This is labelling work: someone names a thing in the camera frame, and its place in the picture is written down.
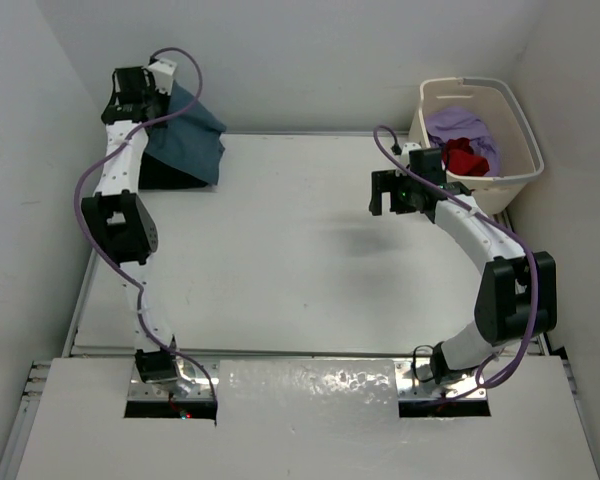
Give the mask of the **blue shirt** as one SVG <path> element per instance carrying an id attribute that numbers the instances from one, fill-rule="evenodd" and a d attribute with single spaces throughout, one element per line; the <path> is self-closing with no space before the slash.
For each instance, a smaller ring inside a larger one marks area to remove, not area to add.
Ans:
<path id="1" fill-rule="evenodd" d="M 220 173 L 220 161 L 225 151 L 221 135 L 225 131 L 226 126 L 196 101 L 184 114 L 168 121 L 166 128 L 150 133 L 144 154 L 163 162 L 175 162 L 184 157 L 204 158 L 208 162 L 218 162 Z"/>

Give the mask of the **black t shirt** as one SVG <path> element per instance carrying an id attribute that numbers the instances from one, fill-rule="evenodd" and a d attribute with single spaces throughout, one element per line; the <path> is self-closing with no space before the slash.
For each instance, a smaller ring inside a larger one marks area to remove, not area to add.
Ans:
<path id="1" fill-rule="evenodd" d="M 216 185 L 219 163 L 204 158 L 184 157 L 175 162 L 163 162 L 144 154 L 141 161 L 140 190 L 188 190 Z"/>

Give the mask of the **lilac cloth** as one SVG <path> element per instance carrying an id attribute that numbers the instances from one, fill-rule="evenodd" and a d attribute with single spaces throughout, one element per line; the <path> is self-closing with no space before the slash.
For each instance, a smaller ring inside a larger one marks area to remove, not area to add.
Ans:
<path id="1" fill-rule="evenodd" d="M 452 139 L 466 137 L 477 155 L 488 160 L 489 172 L 482 177 L 496 177 L 501 173 L 501 156 L 487 125 L 474 113 L 462 107 L 448 107 L 425 117 L 430 144 L 443 148 Z"/>

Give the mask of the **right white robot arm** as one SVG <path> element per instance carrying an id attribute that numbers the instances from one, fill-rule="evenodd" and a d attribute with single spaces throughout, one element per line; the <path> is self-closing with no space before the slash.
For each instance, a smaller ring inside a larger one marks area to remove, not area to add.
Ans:
<path id="1" fill-rule="evenodd" d="M 381 215 L 382 198 L 388 196 L 390 212 L 425 215 L 481 275 L 472 321 L 432 349 L 430 377 L 443 385 L 479 372 L 506 346 L 525 349 L 556 327 L 556 262 L 489 218 L 463 183 L 448 181 L 441 150 L 415 149 L 408 156 L 408 165 L 372 172 L 370 213 Z"/>

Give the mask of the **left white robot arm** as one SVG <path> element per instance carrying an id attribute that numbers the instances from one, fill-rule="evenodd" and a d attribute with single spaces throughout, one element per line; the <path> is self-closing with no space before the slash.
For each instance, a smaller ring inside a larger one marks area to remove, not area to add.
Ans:
<path id="1" fill-rule="evenodd" d="M 150 122 L 168 113 L 176 68 L 152 58 L 146 66 L 114 71 L 101 115 L 107 161 L 94 193 L 80 202 L 89 233 L 121 277 L 134 317 L 136 370 L 143 383 L 156 385 L 176 381 L 178 369 L 174 334 L 147 293 L 158 231 L 139 196 L 139 180 Z"/>

